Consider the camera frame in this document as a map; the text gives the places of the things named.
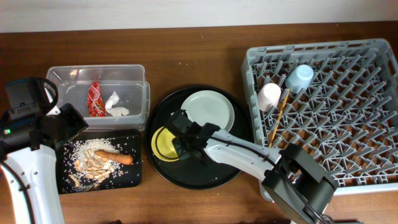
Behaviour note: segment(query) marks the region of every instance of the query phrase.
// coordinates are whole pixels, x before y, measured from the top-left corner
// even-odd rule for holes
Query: wall
[[[1,0],[0,32],[398,20],[397,0]]]

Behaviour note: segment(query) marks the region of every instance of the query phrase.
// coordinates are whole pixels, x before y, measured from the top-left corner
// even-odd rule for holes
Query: black tray
[[[240,170],[213,161],[203,164],[193,158],[183,161],[165,162],[155,156],[150,143],[156,130],[165,124],[170,118],[171,113],[180,109],[182,103],[191,94],[202,90],[216,91],[229,99],[235,112],[235,120],[230,133],[238,138],[252,141],[251,122],[248,114],[239,104],[239,101],[219,88],[206,85],[190,86],[167,96],[149,115],[144,136],[146,153],[149,155],[149,161],[155,170],[171,183],[195,190],[210,189],[223,185],[235,178],[240,173]]]
[[[142,162],[141,162],[141,135],[136,129],[120,130],[120,131],[100,131],[100,132],[83,132],[79,134],[72,143],[76,141],[84,141],[88,139],[109,139],[113,146],[120,144],[122,147],[122,154],[130,154],[133,157],[132,165],[123,165],[120,170],[124,174],[116,178],[107,178],[100,185],[98,190],[105,189],[118,189],[123,187],[135,187],[142,179]],[[64,154],[63,148],[69,149]],[[68,145],[64,145],[62,148],[56,151],[57,163],[56,163],[56,176],[57,176],[57,188],[59,194],[75,193],[72,191],[72,187],[75,185],[74,181],[66,182],[69,178],[69,174],[75,174],[77,171],[74,166],[68,166],[67,162],[73,164],[74,161],[69,159],[69,155],[72,150]]]

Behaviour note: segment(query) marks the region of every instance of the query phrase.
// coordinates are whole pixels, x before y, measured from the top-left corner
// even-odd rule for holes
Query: chopstick
[[[282,117],[282,113],[284,112],[285,105],[286,105],[286,102],[287,102],[287,98],[289,97],[289,93],[290,93],[290,89],[287,89],[287,94],[285,96],[284,103],[282,104],[282,107],[280,108],[280,112],[279,112],[279,115],[278,115],[278,120],[276,121],[277,122],[276,127],[274,129],[274,132],[272,133],[271,140],[269,141],[269,144],[268,144],[269,147],[272,147],[272,142],[274,140],[274,137],[275,137],[275,134],[276,134],[276,130],[278,130],[279,121],[280,121],[280,118]]]

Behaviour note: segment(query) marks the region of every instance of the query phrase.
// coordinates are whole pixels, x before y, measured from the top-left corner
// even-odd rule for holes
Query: yellow plate
[[[151,142],[152,151],[154,152],[156,157],[158,157],[159,159],[161,159],[163,161],[166,161],[166,162],[177,161],[179,159],[167,159],[167,158],[161,156],[159,154],[159,152],[156,150],[156,145],[155,145],[156,136],[157,136],[157,133],[159,133],[159,131],[162,128],[159,128],[155,132],[155,134],[152,136],[152,142]],[[175,138],[175,136],[167,128],[163,129],[163,131],[157,138],[157,148],[159,149],[160,153],[162,153],[162,155],[169,157],[169,158],[176,158],[178,156],[177,153],[175,152],[175,149],[174,149],[174,146],[172,143],[173,138]]]

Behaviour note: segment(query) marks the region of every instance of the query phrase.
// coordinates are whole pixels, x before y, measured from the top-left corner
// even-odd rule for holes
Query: wooden tabletop
[[[52,66],[141,64],[151,106],[181,86],[208,84],[242,104],[240,67],[250,47],[385,38],[398,54],[398,22],[294,24],[189,29],[98,30],[0,34],[0,86],[45,77]],[[0,88],[0,112],[9,108]],[[280,223],[258,181],[239,174],[211,190],[187,190],[161,177],[143,156],[142,182],[128,189],[61,195],[66,223]],[[398,223],[398,192],[336,196],[326,210],[335,220]],[[0,223],[13,223],[11,197],[0,179]]]

